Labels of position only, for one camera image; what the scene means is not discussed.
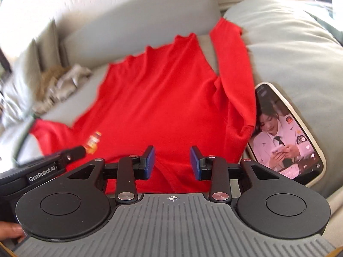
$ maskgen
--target sofa cushion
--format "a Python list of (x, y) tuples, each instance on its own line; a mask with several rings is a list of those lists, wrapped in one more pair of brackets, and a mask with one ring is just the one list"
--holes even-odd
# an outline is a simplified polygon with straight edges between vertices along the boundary
[(306, 124), (327, 162), (313, 189), (328, 197), (343, 183), (343, 48), (287, 0), (245, 0), (224, 17), (242, 27), (255, 83), (273, 83)]
[(45, 27), (36, 43), (42, 71), (48, 70), (52, 66), (61, 65), (55, 20), (50, 21)]
[(170, 43), (177, 34), (206, 34), (219, 18), (216, 0), (131, 0), (68, 36), (61, 50), (69, 65), (92, 69)]
[(12, 75), (3, 88), (5, 107), (2, 123), (5, 128), (23, 120), (39, 99), (41, 69), (34, 40), (14, 63)]
[(3, 124), (1, 123), (0, 124), (0, 138), (1, 138), (1, 135), (5, 132), (5, 127), (3, 126)]
[(59, 47), (61, 64), (63, 67), (69, 66), (68, 55), (66, 53), (66, 48), (63, 43), (60, 43)]
[(0, 135), (0, 173), (16, 166), (16, 158), (35, 119), (32, 116), (7, 128)]

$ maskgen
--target red sweater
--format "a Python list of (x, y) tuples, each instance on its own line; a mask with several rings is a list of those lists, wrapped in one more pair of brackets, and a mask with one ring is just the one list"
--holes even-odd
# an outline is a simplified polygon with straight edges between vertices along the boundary
[[(197, 36), (176, 36), (171, 44), (147, 47), (138, 56), (110, 64), (97, 100), (73, 124), (37, 120), (31, 133), (46, 154), (84, 145), (86, 158), (115, 162), (141, 155), (155, 146), (156, 162), (148, 181), (136, 181), (138, 192), (205, 192), (208, 181), (196, 181), (189, 160), (191, 146), (205, 155), (237, 162), (256, 120), (254, 83), (241, 29), (221, 19), (210, 33), (220, 76), (199, 46)], [(110, 180), (107, 192), (113, 192)]]

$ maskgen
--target human hand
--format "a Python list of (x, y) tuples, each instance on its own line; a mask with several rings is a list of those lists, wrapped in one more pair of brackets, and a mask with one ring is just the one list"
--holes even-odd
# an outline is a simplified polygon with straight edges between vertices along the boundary
[(16, 238), (20, 238), (18, 242), (25, 238), (25, 233), (21, 226), (16, 223), (0, 221), (0, 241)]
[(270, 169), (273, 169), (285, 159), (286, 153), (284, 152), (277, 152), (272, 153), (268, 162)]
[(285, 158), (295, 158), (300, 155), (299, 148), (296, 145), (286, 145), (282, 151), (285, 152)]

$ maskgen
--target crosshair symbol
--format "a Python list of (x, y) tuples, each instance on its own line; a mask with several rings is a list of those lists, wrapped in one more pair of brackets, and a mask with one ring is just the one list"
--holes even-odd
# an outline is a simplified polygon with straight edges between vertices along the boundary
[(179, 199), (179, 197), (176, 197), (173, 195), (173, 196), (169, 197), (168, 199), (174, 202), (175, 200)]

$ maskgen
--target white lab coat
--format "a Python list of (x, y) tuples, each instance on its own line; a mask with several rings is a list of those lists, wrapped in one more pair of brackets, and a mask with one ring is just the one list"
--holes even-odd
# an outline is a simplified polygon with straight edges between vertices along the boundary
[[(298, 147), (300, 156), (293, 160), (293, 162), (302, 158), (307, 158), (311, 153), (314, 153), (311, 143), (291, 115), (279, 116), (277, 136), (281, 137), (281, 141), (285, 146), (296, 145)], [(252, 144), (257, 161), (269, 167), (268, 162), (271, 156), (271, 150), (278, 145), (279, 143), (274, 139), (274, 136), (264, 131), (260, 132), (253, 140)], [(279, 171), (282, 168), (284, 168), (284, 165), (280, 162), (274, 170)]]

